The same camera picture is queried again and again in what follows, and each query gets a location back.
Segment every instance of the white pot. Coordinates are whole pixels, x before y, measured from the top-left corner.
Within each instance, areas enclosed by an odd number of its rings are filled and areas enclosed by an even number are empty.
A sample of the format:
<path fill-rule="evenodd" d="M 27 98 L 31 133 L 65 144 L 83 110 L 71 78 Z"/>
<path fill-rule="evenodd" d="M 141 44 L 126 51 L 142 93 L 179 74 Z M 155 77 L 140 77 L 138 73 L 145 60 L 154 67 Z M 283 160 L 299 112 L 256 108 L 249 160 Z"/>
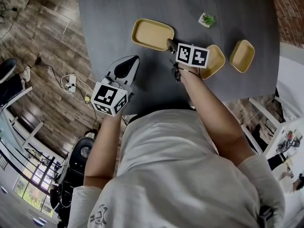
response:
<path fill-rule="evenodd" d="M 204 16 L 206 15 L 206 13 L 203 13 L 200 18 L 199 18 L 199 23 L 207 28 L 210 28 L 210 25 L 205 24 L 204 22 Z"/>

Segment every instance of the power strip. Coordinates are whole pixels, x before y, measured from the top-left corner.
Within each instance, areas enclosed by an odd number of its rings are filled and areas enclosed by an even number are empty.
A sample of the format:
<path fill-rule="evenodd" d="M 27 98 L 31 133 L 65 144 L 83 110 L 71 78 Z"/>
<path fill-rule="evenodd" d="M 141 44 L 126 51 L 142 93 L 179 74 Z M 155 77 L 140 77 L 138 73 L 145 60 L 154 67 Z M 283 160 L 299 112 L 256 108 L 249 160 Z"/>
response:
<path fill-rule="evenodd" d="M 75 93 L 76 91 L 76 75 L 70 75 L 70 82 L 69 84 L 71 87 L 69 88 L 69 91 L 72 93 Z"/>

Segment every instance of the wooden floor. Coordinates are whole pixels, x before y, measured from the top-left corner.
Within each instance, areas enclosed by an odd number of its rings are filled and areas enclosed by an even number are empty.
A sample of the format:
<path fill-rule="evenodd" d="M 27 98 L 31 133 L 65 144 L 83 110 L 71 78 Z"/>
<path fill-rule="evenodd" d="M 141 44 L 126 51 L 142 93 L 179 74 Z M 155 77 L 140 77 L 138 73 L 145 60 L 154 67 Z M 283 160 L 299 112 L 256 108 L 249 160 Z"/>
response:
<path fill-rule="evenodd" d="M 42 63 L 53 67 L 58 80 L 67 74 L 77 74 L 92 88 L 95 85 L 81 28 L 78 0 L 30 0 L 19 12 L 11 31 L 0 40 L 0 60 L 14 57 L 18 60 L 15 72 L 33 66 L 40 54 Z M 78 82 L 83 94 L 89 88 Z M 59 87 L 50 67 L 31 69 L 33 90 L 14 103 L 10 110 L 19 116 L 25 127 L 33 130 L 40 121 L 44 126 L 37 137 L 56 153 L 65 155 L 85 131 L 93 128 L 95 113 L 86 104 Z M 271 96 L 260 98 L 265 103 Z M 248 106 L 248 100 L 229 103 L 228 106 L 241 122 L 257 111 Z M 97 114 L 102 122 L 103 114 Z M 261 120 L 255 118 L 256 124 Z"/>

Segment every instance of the brick wall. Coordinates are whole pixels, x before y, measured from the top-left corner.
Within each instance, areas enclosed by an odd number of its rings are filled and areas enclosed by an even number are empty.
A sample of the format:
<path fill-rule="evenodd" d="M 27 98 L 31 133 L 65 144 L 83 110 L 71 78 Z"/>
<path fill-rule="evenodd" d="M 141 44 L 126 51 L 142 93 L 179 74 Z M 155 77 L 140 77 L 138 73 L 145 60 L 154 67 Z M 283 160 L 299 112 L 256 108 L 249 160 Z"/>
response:
<path fill-rule="evenodd" d="M 304 0 L 274 0 L 281 42 L 304 48 Z"/>

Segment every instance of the white t-shirt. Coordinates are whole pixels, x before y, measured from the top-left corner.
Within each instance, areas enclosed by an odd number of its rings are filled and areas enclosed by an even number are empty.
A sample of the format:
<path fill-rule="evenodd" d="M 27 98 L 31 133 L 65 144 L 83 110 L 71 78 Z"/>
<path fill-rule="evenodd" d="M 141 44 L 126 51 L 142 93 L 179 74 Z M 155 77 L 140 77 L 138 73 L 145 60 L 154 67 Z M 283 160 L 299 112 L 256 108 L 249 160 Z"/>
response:
<path fill-rule="evenodd" d="M 260 201 L 275 210 L 276 227 L 283 218 L 265 157 L 237 168 L 218 156 L 195 111 L 154 112 L 123 136 L 117 176 L 102 191 L 74 189 L 69 228 L 257 228 Z"/>

